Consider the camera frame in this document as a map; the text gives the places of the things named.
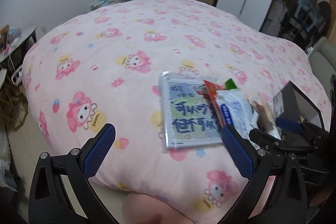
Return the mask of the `person's hand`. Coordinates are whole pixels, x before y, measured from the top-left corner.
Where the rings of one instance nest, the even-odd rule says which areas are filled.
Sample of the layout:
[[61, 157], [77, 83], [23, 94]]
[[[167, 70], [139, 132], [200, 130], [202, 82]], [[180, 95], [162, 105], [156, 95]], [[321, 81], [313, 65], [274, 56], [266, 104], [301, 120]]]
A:
[[130, 193], [122, 204], [124, 223], [193, 223], [167, 203], [141, 193]]

